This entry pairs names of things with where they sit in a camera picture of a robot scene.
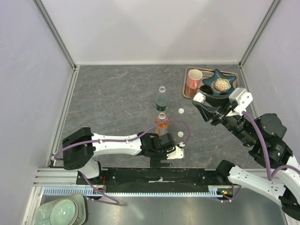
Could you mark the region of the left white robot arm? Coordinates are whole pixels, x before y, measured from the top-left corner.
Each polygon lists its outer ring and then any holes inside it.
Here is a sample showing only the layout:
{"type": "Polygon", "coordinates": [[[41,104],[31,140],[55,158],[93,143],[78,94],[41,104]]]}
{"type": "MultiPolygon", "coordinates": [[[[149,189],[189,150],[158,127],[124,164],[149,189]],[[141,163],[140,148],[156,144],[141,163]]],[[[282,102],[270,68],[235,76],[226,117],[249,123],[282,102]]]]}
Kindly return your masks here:
{"type": "Polygon", "coordinates": [[[182,155],[171,134],[140,132],[130,136],[106,136],[92,133],[90,127],[67,136],[62,146],[70,146],[62,153],[63,168],[80,171],[92,184],[99,184],[103,179],[100,163],[95,159],[100,155],[126,154],[152,160],[175,159],[182,155]]]}

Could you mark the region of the orange drink bottle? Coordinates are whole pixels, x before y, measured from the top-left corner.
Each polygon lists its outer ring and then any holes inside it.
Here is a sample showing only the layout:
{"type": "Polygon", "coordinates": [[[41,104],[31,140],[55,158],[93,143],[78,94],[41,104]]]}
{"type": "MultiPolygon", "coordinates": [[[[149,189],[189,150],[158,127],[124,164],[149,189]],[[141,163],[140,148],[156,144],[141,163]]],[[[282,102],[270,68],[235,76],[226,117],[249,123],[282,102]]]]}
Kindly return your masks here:
{"type": "Polygon", "coordinates": [[[160,112],[158,116],[155,118],[155,123],[159,124],[155,128],[155,132],[157,135],[165,135],[168,132],[168,117],[164,112],[160,112]]]}

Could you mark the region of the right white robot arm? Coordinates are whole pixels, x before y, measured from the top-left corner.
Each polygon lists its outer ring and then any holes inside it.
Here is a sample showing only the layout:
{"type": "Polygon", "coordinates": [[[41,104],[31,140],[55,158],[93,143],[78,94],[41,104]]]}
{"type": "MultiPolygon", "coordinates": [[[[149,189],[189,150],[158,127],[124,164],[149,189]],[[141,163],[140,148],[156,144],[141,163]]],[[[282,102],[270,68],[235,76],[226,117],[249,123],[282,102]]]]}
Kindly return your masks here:
{"type": "Polygon", "coordinates": [[[290,147],[283,141],[287,128],[275,113],[266,113],[253,119],[246,108],[253,97],[245,88],[237,88],[230,95],[197,93],[193,105],[211,125],[223,125],[244,146],[249,154],[266,169],[261,178],[246,172],[227,160],[216,168],[219,184],[234,184],[261,194],[295,220],[300,219],[300,165],[290,147]]]}

